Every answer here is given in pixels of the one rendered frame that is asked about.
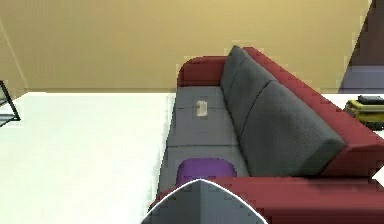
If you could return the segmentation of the red sofa with grey cushions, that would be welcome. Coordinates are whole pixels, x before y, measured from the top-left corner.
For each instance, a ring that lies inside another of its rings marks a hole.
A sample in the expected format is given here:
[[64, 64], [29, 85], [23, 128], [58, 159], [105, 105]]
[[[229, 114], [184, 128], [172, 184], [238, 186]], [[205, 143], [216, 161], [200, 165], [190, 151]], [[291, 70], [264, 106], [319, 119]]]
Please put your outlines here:
[[[206, 101], [199, 117], [196, 103]], [[183, 64], [149, 210], [180, 187], [186, 159], [220, 158], [212, 181], [269, 224], [384, 224], [384, 138], [251, 47]]]

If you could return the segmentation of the yellow box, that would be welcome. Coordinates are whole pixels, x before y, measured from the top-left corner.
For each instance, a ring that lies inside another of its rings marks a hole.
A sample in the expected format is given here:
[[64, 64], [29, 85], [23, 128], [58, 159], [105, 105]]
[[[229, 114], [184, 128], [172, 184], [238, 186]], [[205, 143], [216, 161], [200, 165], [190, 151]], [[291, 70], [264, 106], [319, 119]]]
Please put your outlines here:
[[372, 131], [384, 130], [384, 104], [368, 105], [348, 100], [344, 111]]

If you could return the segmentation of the black flat box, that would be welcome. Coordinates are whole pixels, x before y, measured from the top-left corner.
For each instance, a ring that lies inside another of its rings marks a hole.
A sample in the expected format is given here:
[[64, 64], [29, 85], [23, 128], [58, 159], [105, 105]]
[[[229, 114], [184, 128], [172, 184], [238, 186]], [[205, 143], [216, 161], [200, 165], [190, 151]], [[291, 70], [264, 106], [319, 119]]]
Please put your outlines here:
[[357, 101], [363, 105], [384, 105], [384, 98], [380, 96], [359, 95]]

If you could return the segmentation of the pale remote control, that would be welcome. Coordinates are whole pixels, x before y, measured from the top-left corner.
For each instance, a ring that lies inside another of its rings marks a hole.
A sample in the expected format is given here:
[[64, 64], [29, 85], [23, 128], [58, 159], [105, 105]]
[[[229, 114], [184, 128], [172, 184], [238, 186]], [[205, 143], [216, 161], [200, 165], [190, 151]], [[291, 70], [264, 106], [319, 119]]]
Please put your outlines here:
[[204, 117], [208, 114], [208, 103], [206, 101], [198, 101], [196, 103], [196, 114], [199, 117]]

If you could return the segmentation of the purple pillow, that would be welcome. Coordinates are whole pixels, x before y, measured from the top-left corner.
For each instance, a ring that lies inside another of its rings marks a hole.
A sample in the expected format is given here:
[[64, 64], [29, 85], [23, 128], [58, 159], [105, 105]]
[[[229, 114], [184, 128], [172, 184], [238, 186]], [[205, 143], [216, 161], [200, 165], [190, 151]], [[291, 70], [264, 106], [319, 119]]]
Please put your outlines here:
[[236, 177], [234, 165], [220, 158], [191, 158], [184, 160], [177, 169], [176, 184], [181, 185], [194, 179]]

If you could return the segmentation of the black frame stand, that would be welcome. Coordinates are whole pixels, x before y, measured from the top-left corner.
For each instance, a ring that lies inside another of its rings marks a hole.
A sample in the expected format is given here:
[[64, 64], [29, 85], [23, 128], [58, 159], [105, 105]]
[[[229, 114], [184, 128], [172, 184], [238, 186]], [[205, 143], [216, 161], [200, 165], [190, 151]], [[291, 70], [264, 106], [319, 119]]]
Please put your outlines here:
[[0, 109], [3, 106], [9, 107], [11, 111], [9, 113], [0, 112], [0, 127], [5, 126], [9, 122], [21, 120], [4, 81], [0, 80]]

